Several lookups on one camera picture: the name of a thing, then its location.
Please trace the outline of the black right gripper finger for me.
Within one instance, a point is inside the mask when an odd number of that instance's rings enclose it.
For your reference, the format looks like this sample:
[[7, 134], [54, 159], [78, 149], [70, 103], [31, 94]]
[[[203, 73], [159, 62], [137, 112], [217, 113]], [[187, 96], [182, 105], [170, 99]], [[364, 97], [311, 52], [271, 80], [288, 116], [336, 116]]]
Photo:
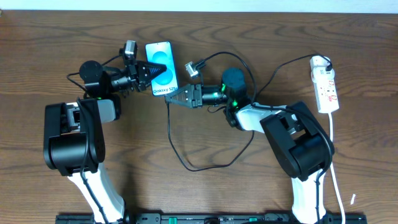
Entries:
[[181, 100], [178, 100], [176, 98], [169, 97], [169, 96], [165, 97], [165, 102], [169, 103], [169, 104], [184, 106], [184, 107], [187, 107], [187, 108], [189, 107], [189, 102], [188, 101], [186, 101], [186, 100], [181, 101]]
[[187, 98], [190, 92], [190, 85], [185, 85], [177, 90], [166, 94], [166, 98]]

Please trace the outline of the blue Galaxy smartphone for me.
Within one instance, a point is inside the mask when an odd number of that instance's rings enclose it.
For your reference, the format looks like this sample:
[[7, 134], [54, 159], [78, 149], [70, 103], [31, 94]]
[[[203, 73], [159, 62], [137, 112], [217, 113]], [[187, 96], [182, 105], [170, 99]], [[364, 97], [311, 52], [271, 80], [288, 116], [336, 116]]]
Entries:
[[152, 94], [162, 96], [178, 89], [172, 44], [154, 42], [145, 46], [147, 61], [156, 65], [156, 77], [151, 81]]

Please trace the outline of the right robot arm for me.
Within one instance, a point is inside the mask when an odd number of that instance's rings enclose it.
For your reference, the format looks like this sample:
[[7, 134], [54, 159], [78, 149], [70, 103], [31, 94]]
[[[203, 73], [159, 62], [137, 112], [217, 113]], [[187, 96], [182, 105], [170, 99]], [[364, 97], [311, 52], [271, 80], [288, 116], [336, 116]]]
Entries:
[[238, 68], [225, 70], [220, 85], [186, 85], [167, 94], [165, 102], [187, 108], [224, 105], [223, 113], [231, 127], [264, 134], [279, 165], [292, 180], [294, 217], [300, 223], [320, 223], [324, 218], [323, 179], [335, 149], [304, 102], [287, 106], [255, 103]]

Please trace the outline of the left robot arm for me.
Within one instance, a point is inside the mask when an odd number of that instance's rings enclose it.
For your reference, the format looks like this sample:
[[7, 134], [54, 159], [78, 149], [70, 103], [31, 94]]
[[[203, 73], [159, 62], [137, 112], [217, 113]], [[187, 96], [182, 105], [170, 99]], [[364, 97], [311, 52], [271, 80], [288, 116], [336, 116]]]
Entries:
[[143, 91], [166, 70], [165, 65], [134, 59], [127, 60], [123, 70], [90, 60], [79, 70], [89, 97], [46, 106], [45, 163], [72, 181], [93, 211], [91, 215], [57, 215], [56, 223], [132, 222], [124, 199], [104, 167], [102, 125], [121, 115], [117, 91], [130, 88]]

